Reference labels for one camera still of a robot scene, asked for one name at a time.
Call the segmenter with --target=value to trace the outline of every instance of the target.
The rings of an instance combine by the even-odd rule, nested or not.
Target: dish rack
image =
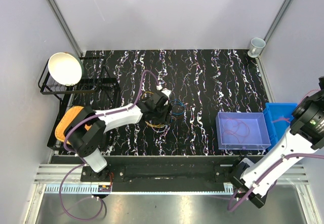
[[[66,151],[63,143],[56,139],[55,129],[68,109],[78,105],[91,106],[94,110],[107,110],[119,107],[121,103],[118,81],[110,76],[105,66],[104,56],[81,57],[80,60],[85,69],[84,75],[77,84],[57,83],[48,71],[48,61],[38,81],[42,94],[54,95],[60,101],[59,112],[47,143],[50,149],[59,151],[60,154],[65,154]]]

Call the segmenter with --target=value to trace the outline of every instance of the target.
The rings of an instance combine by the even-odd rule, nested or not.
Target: black marble surface
[[[156,74],[163,87],[172,90],[171,96],[186,105],[184,117],[165,128],[153,130],[141,121],[113,130],[105,155],[239,154],[242,152],[218,150],[217,113],[261,112],[268,101],[256,61],[246,50],[88,51],[87,56],[101,57],[92,65],[87,62],[88,73],[106,66],[117,78],[121,105],[136,98],[145,69]],[[154,79],[147,75],[145,91],[154,88]]]

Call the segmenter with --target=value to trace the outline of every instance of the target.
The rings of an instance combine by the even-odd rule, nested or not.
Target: clear plastic box
[[[218,149],[265,150],[271,146],[263,113],[223,113],[216,116]]]

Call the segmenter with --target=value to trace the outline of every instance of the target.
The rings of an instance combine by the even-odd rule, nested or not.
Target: orange sponge
[[[61,141],[64,142],[65,136],[64,136],[64,131],[66,128],[72,123],[72,121],[75,119],[75,117],[80,113],[80,111],[83,109],[83,106],[74,106],[71,107],[64,115],[64,117],[61,119],[59,124],[57,125],[55,129],[55,137]],[[91,126],[85,125],[85,129],[89,130]]]

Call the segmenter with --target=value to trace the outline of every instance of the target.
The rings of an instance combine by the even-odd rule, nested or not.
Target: white cable clip
[[[259,185],[258,184],[256,184],[255,182],[252,184],[252,187],[253,188],[256,188],[256,187],[258,187]]]
[[[285,155],[281,156],[282,162],[288,161],[288,159],[285,158]]]

